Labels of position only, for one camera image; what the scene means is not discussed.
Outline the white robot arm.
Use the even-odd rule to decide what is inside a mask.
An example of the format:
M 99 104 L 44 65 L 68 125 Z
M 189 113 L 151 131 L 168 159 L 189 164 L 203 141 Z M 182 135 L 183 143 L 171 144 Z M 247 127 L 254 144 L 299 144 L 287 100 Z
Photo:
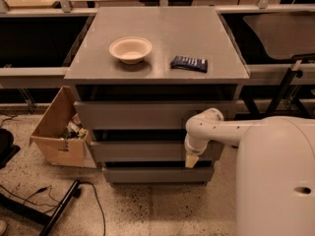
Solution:
M 225 121 L 210 108 L 186 122 L 186 166 L 210 141 L 238 148 L 236 236 L 315 236 L 315 120 Z

